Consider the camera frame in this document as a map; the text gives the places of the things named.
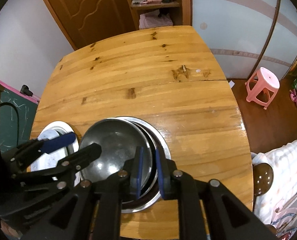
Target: pink plastic stool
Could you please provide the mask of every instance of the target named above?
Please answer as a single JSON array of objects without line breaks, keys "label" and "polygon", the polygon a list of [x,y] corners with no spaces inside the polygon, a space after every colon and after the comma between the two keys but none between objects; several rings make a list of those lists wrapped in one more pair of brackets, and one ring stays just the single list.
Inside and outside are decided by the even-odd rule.
[{"label": "pink plastic stool", "polygon": [[[252,90],[250,90],[250,82],[256,83]],[[264,109],[266,109],[269,106],[269,104],[272,102],[280,88],[280,82],[276,75],[274,75],[270,70],[264,67],[260,67],[258,71],[256,71],[250,77],[250,79],[245,83],[245,85],[247,87],[247,102],[254,101],[257,104],[264,106]],[[266,103],[256,98],[257,95],[262,91],[268,97],[268,101]]]}]

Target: white plaid fabric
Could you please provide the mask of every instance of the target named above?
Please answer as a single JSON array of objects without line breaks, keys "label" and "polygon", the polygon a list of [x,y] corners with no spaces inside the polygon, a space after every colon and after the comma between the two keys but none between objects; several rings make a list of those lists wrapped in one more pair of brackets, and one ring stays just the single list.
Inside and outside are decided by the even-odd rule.
[{"label": "white plaid fabric", "polygon": [[264,223],[270,224],[274,207],[281,201],[285,204],[297,193],[297,140],[256,155],[252,164],[268,163],[273,168],[274,179],[270,190],[256,198],[254,214]]}]

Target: black cable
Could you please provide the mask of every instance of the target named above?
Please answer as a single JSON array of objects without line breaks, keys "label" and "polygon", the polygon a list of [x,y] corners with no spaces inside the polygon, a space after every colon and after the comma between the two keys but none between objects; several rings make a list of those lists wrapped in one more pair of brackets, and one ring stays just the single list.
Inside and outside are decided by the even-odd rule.
[{"label": "black cable", "polygon": [[16,146],[18,146],[18,139],[19,139],[19,114],[18,114],[18,110],[16,109],[15,105],[13,105],[12,103],[9,103],[9,102],[1,103],[0,108],[2,106],[11,106],[15,110],[15,113],[17,115],[17,140],[16,140]]}]

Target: door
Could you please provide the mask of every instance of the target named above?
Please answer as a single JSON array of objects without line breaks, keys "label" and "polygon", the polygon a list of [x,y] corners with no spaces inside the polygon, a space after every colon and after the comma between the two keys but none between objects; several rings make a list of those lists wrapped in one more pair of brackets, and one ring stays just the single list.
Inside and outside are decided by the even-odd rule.
[{"label": "door", "polygon": [[73,47],[135,30],[127,0],[44,0]]}]

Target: white plate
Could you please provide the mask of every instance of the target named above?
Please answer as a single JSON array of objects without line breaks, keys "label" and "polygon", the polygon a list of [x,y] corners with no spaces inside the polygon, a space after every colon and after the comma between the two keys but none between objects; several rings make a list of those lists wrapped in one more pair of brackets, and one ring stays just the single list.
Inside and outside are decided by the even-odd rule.
[{"label": "white plate", "polygon": [[[65,122],[62,121],[55,121],[50,124],[48,124],[40,133],[40,135],[37,137],[38,139],[42,139],[45,136],[54,136],[55,138],[55,133],[50,132],[49,130],[54,130],[55,132],[59,134],[66,134],[69,132],[74,132],[73,129]],[[66,148],[61,148],[53,153],[49,154],[43,154],[40,158],[38,158],[35,162],[31,164],[31,171],[39,171],[39,170],[44,170],[52,167],[56,167],[57,161],[64,158],[65,156],[72,154],[74,152],[77,152],[79,149],[78,141],[77,138],[75,141],[67,146]],[[80,172],[76,173],[76,179],[74,181],[74,186],[79,184],[81,180],[81,174]]]}]

